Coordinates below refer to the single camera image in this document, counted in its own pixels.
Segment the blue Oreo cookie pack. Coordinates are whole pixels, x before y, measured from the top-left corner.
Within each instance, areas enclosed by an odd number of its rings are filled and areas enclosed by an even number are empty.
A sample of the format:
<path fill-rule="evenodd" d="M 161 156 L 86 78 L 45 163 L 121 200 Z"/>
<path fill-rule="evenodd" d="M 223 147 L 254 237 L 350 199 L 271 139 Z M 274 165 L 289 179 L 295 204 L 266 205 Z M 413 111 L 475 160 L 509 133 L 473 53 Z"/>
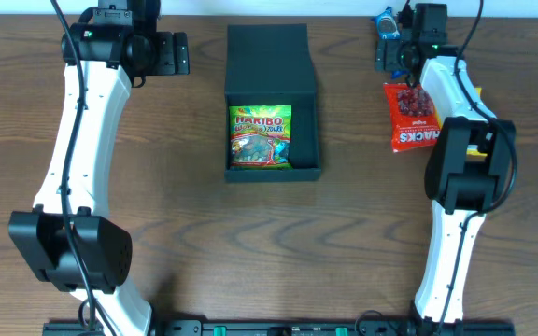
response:
<path fill-rule="evenodd" d="M 378 37 L 382 40 L 397 40 L 400 38 L 398 24 L 393 16 L 392 7 L 386 9 L 372 18 L 375 23 Z"/>

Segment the red Hacks candy bag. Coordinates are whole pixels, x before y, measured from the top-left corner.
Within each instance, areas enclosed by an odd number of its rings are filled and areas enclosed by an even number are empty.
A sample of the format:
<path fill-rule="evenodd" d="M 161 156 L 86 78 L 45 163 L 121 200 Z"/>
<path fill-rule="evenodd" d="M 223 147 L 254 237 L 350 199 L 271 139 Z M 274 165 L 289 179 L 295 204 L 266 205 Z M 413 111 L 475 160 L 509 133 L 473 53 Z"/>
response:
<path fill-rule="evenodd" d="M 406 84 L 386 83 L 383 89 L 389 106 L 392 151 L 434 146 L 440 124 L 430 95 L 420 86 Z"/>

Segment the black gift box with lid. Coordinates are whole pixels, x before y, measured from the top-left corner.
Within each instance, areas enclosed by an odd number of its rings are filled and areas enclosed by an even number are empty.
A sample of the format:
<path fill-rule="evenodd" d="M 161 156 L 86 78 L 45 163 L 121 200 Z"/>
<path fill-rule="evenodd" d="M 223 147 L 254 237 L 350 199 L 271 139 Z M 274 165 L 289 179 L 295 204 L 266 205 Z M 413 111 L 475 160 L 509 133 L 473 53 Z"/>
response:
<path fill-rule="evenodd" d="M 224 96 L 227 107 L 289 105 L 290 169 L 233 169 L 226 147 L 227 182 L 302 182 L 321 175 L 317 83 L 307 25 L 230 25 Z"/>

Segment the yellow seeds snack bag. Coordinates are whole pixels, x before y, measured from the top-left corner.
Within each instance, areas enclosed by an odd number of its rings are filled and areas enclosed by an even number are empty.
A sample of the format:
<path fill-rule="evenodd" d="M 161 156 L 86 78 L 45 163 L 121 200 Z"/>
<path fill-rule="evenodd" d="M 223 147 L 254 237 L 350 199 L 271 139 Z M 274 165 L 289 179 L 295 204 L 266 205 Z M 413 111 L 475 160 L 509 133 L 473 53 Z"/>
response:
<path fill-rule="evenodd" d="M 478 99 L 474 99 L 474 101 L 477 103 L 477 106 L 480 109 L 483 109 L 484 103 L 483 103 L 483 101 L 481 99 L 483 89 L 480 86 L 477 86 L 477 87 L 474 88 L 474 90 L 476 92 L 476 96 L 478 97 Z M 467 117 L 467 119 L 470 120 L 470 121 L 481 121 L 481 122 L 486 121 L 482 116 L 480 116 L 478 113 L 476 113 L 474 111 L 471 111 L 469 113 L 469 116 Z M 476 158 L 485 158 L 486 157 L 486 154 L 478 149 L 477 144 L 470 144 L 467 147 L 467 155 L 471 156 L 471 157 L 476 157 Z"/>

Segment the green Haribo gummy bag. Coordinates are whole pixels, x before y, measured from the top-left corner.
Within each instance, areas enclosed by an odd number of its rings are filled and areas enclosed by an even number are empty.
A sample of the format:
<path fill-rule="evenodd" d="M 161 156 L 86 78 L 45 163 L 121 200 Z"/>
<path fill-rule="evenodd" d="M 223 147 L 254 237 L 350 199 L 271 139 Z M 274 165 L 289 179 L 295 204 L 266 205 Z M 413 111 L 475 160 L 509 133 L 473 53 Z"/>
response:
<path fill-rule="evenodd" d="M 233 105 L 229 118 L 232 169 L 292 168 L 290 105 Z"/>

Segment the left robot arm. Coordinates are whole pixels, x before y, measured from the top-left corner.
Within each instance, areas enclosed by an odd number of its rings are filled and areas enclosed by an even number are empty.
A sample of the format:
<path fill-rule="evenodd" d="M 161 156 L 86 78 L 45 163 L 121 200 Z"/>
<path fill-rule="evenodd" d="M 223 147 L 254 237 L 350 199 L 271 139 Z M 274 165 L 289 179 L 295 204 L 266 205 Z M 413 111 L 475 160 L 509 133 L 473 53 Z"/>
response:
<path fill-rule="evenodd" d="M 65 23 L 64 107 L 46 177 L 9 236 L 39 281 L 80 302 L 73 324 L 44 331 L 76 335 L 164 335 L 167 325 L 129 272 L 130 234 L 109 217 L 108 185 L 120 117 L 151 76 L 189 73 L 184 33 L 157 28 L 159 0 L 101 0 Z"/>

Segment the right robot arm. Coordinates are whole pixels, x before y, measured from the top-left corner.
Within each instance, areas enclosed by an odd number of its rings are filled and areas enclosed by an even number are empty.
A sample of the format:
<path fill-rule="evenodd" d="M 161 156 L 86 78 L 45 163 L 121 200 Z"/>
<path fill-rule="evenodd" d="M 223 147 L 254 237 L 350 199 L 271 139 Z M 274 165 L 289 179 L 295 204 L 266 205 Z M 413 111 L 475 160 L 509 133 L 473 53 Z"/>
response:
<path fill-rule="evenodd" d="M 448 42 L 445 4 L 406 3 L 399 13 L 387 7 L 373 21 L 376 70 L 404 79 L 384 87 L 392 148 L 433 146 L 424 175 L 432 238 L 412 303 L 416 333 L 460 334 L 474 241 L 516 181 L 516 127 L 481 100 L 467 73 L 465 47 Z"/>

